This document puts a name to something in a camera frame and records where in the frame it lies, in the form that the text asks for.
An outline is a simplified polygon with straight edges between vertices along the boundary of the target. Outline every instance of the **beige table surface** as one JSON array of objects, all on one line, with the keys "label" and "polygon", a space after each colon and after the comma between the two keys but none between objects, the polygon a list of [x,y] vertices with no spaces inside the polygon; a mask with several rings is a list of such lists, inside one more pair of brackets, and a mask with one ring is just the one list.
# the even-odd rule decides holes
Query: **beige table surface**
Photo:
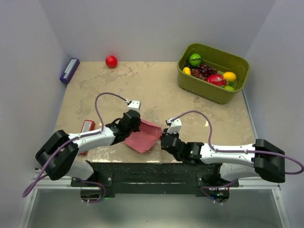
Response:
[{"label": "beige table surface", "polygon": [[[205,113],[213,126],[212,142],[215,145],[241,145],[254,142],[242,93],[228,104],[213,101],[182,90],[177,85],[176,62],[120,62],[117,68],[108,69],[104,62],[81,62],[68,84],[58,116],[56,130],[79,133],[85,119],[93,120],[100,128],[94,101],[101,92],[117,93],[130,100],[140,100],[141,117],[166,127],[165,120],[188,110]],[[126,103],[111,95],[99,98],[98,107],[104,123],[122,117]],[[180,138],[185,142],[208,141],[209,126],[199,114],[181,118]],[[158,141],[146,153],[138,153],[123,142],[114,146],[99,147],[79,155],[92,162],[176,162],[162,151]]]}]

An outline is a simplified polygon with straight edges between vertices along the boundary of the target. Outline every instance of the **green basket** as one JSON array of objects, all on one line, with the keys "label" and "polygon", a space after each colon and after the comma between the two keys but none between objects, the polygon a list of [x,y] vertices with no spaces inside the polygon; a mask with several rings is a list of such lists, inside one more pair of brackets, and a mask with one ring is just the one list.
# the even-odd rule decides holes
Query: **green basket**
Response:
[{"label": "green basket", "polygon": [[[198,53],[202,58],[202,63],[212,66],[218,70],[219,74],[227,71],[233,72],[237,76],[237,87],[235,90],[226,90],[217,85],[198,79],[194,76],[183,73],[182,68],[187,64],[188,57]],[[249,63],[238,56],[203,45],[191,44],[177,63],[178,84],[182,89],[208,98],[219,104],[226,104],[244,88],[249,73]]]}]

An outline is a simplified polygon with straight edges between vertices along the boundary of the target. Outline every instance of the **small red package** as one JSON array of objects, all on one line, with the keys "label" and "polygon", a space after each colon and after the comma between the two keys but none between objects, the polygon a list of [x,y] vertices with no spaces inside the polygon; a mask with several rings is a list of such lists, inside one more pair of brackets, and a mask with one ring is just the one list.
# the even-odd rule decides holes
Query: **small red package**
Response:
[{"label": "small red package", "polygon": [[[81,133],[92,131],[94,130],[94,128],[95,128],[95,123],[93,120],[85,120],[84,124],[82,125]],[[81,154],[87,155],[87,151],[84,151]]]}]

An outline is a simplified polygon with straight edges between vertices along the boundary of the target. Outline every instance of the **blue box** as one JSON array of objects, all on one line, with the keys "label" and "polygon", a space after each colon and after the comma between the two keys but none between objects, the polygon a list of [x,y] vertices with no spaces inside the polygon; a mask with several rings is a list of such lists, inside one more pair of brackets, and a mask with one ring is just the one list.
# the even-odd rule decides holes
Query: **blue box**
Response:
[{"label": "blue box", "polygon": [[62,75],[60,76],[60,81],[65,83],[65,84],[68,84],[75,71],[77,70],[77,67],[79,66],[80,62],[79,62],[79,59],[77,58],[72,58],[70,60],[70,62],[68,63],[66,69],[64,70],[64,72],[62,73]]}]

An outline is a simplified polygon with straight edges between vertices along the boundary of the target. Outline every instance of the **red apple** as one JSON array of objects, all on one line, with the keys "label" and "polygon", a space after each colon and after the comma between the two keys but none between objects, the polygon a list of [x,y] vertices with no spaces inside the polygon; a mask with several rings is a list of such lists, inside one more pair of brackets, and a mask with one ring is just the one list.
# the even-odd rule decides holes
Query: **red apple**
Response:
[{"label": "red apple", "polygon": [[108,68],[115,68],[117,66],[117,58],[115,56],[108,56],[105,58],[105,63]]},{"label": "red apple", "polygon": [[227,85],[227,82],[225,81],[224,77],[219,74],[209,76],[207,78],[207,82],[212,83],[216,86],[226,86]]}]

